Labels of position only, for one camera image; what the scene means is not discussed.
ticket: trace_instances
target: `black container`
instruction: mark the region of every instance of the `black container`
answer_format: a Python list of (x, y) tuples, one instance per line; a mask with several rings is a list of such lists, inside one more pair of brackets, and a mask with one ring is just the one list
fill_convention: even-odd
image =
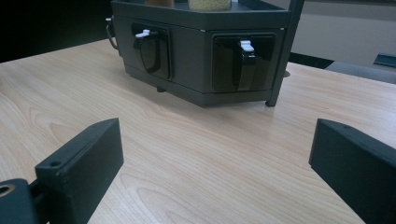
[(126, 71), (194, 104), (276, 104), (304, 0), (284, 9), (260, 0), (226, 11), (113, 0), (113, 24)]

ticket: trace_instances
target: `white latch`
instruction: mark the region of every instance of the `white latch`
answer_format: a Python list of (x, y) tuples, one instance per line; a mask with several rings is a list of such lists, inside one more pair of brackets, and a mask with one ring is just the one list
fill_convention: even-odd
[(250, 44), (251, 44), (251, 43), (250, 43), (250, 40), (241, 40), (241, 41), (240, 41), (241, 48), (242, 48), (244, 51), (248, 51), (248, 52), (254, 51), (254, 48), (251, 47)]
[(149, 30), (143, 30), (143, 33), (137, 34), (135, 36), (136, 36), (136, 38), (143, 38), (148, 35), (149, 35)]

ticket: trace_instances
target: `table surface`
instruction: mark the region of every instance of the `table surface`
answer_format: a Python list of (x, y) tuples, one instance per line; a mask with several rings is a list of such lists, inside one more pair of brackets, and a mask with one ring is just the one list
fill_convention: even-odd
[(310, 168), (318, 118), (396, 147), (396, 85), (290, 63), (275, 107), (201, 108), (129, 77), (107, 41), (0, 64), (0, 180), (120, 119), (125, 163), (90, 223), (362, 223)]

